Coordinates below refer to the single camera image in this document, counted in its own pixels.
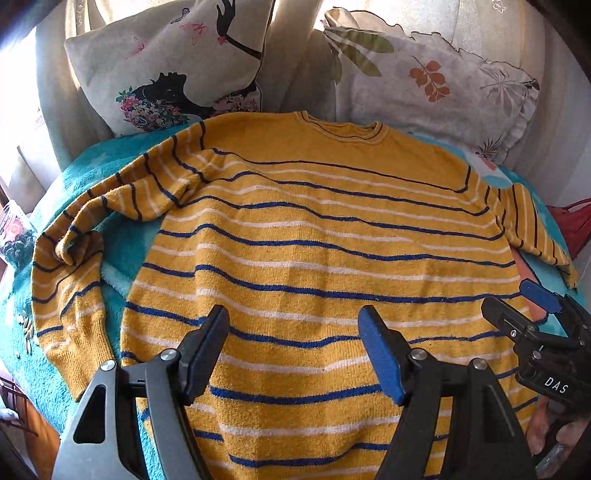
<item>pillow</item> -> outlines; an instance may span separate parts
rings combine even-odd
[[[523,136],[540,89],[523,70],[457,51],[438,33],[408,37],[370,12],[325,18],[337,122],[381,121],[495,163]]]
[[[255,76],[274,0],[179,0],[66,40],[116,135],[260,111]]]

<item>human hand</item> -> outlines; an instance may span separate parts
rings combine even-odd
[[[545,438],[548,435],[551,424],[551,412],[548,408],[549,402],[550,399],[548,397],[540,396],[537,409],[530,420],[530,426],[527,430],[527,443],[533,455],[537,455],[544,449]],[[567,423],[558,431],[556,441],[564,445],[564,449],[558,455],[556,461],[539,475],[539,478],[549,478],[558,471],[569,457],[570,452],[577,445],[577,442],[589,424],[590,418],[591,416],[579,417],[575,421]]]

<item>yellow striped sweater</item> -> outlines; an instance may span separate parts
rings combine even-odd
[[[129,292],[124,363],[178,345],[214,304],[229,310],[210,386],[187,409],[215,478],[374,477],[400,410],[358,338],[366,304],[440,359],[488,359],[525,424],[535,394],[515,382],[512,344],[480,304],[497,295],[529,314],[509,246],[576,282],[520,184],[487,186],[461,159],[380,123],[223,115],[82,194],[37,241],[35,324],[75,398],[113,357],[93,230],[111,212],[165,216]],[[439,471],[450,407],[427,475]]]

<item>wooden furniture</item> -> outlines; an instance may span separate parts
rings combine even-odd
[[[0,420],[0,423],[11,427],[16,427],[36,436],[37,433],[31,430],[29,427],[27,407],[28,398],[20,389],[20,387],[16,385],[15,382],[0,377],[0,395],[7,406],[12,405],[11,408],[18,413],[19,417],[18,420]]]

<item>red object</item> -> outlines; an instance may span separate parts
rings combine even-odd
[[[578,210],[572,208],[584,205]],[[591,239],[591,198],[581,200],[566,207],[553,207],[548,210],[556,220],[571,258],[574,260]]]
[[[13,218],[10,223],[4,227],[4,237],[8,242],[12,242],[19,233],[22,233],[24,228],[18,218]]]

